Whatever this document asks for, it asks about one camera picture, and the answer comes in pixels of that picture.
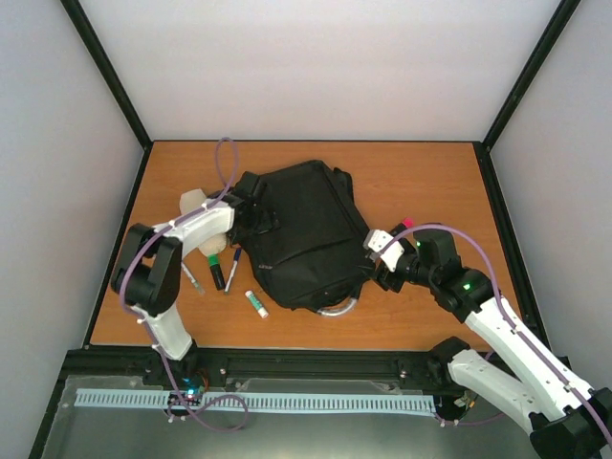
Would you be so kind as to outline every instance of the wooden table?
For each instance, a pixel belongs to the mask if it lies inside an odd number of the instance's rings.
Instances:
[[[153,225],[179,215],[181,194],[221,188],[213,165],[215,142],[155,142],[134,205],[130,226]],[[230,147],[222,154],[231,170]],[[353,176],[355,200],[370,228],[389,230],[405,217],[442,222],[474,237],[492,260],[502,292],[516,307],[514,290],[470,143],[441,142],[240,142],[240,173],[265,173],[321,159]],[[485,271],[475,250],[456,240],[464,263]],[[221,255],[229,273],[233,251]],[[360,350],[428,350],[450,336],[485,350],[486,343],[434,302],[428,290],[404,285],[399,295],[368,282],[350,314],[325,318],[275,305],[254,281],[243,254],[230,295],[214,289],[206,259],[193,251],[186,263],[206,289],[198,295],[183,274],[178,305],[188,332],[200,346]],[[262,319],[244,297],[254,290],[270,316]],[[91,342],[145,345],[149,339],[121,309],[110,289]]]

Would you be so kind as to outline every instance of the robotic arm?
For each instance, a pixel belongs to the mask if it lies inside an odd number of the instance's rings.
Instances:
[[[453,338],[431,351],[434,377],[483,396],[530,435],[542,458],[589,458],[598,452],[606,442],[587,406],[609,433],[612,392],[595,391],[561,363],[516,316],[505,297],[498,305],[492,282],[462,266],[450,232],[414,231],[417,249],[405,239],[393,241],[401,232],[409,231],[399,225],[391,234],[378,229],[368,234],[364,246],[372,258],[382,253],[375,280],[395,292],[405,281],[429,287],[436,302],[482,337],[516,375],[499,370]]]

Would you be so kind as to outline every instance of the gray floor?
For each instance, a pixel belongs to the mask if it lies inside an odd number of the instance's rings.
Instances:
[[[130,381],[134,384],[128,378],[72,380],[67,384],[43,457],[537,458],[527,435],[509,419],[480,427],[440,428],[432,419],[405,415],[252,414],[244,430],[218,434],[190,421],[169,424],[157,411],[71,405],[77,387],[125,388]],[[296,391],[307,387],[303,382]],[[314,387],[313,392],[319,391],[320,387]],[[494,413],[493,407],[480,401],[466,420]],[[205,419],[230,426],[240,414],[209,413]]]

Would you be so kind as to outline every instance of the black backpack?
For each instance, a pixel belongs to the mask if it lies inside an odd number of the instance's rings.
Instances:
[[[263,290],[284,308],[313,312],[359,298],[374,262],[362,246],[369,227],[353,202],[350,174],[309,161],[260,176],[246,173],[234,189],[251,186],[253,177],[260,189],[256,204],[271,211],[274,228],[229,236],[249,255]]]

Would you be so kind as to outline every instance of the marker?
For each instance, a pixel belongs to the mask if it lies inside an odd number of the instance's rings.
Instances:
[[[236,268],[238,268],[238,260],[240,259],[240,253],[242,253],[242,249],[238,248],[233,253],[233,264],[231,265],[231,271],[229,272],[228,283],[226,284],[226,294],[230,292],[230,284],[233,276],[236,274]]]
[[[200,282],[198,282],[198,279],[196,279],[195,276],[193,275],[193,273],[189,270],[187,265],[185,263],[181,262],[181,268],[183,268],[183,273],[185,273],[187,278],[191,281],[191,283],[195,287],[195,290],[198,291],[198,294],[203,295],[204,294],[204,289],[200,285]]]
[[[255,308],[255,311],[257,311],[257,313],[261,316],[261,318],[266,318],[268,316],[268,311],[266,311],[266,308],[264,308],[264,305],[261,304],[261,301],[257,299],[255,294],[251,290],[247,290],[245,292],[245,296],[249,299],[253,308]]]
[[[219,266],[219,258],[217,255],[211,255],[208,257],[208,266],[210,267],[210,273],[212,274],[212,280],[217,290],[223,290],[226,288],[226,279],[223,278],[223,271]]]

